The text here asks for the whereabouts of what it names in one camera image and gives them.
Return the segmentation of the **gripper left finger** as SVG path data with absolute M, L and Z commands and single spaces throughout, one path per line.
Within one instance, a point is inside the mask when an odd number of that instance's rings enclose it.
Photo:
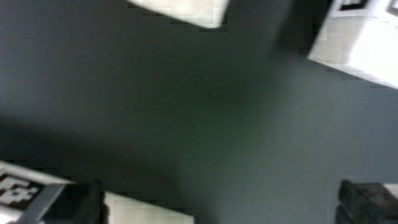
M 16 224 L 108 224 L 101 184 L 50 184 Z

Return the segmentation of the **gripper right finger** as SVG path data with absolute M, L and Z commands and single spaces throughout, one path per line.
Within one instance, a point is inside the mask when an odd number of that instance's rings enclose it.
M 380 183 L 341 181 L 334 224 L 398 224 L 398 197 Z

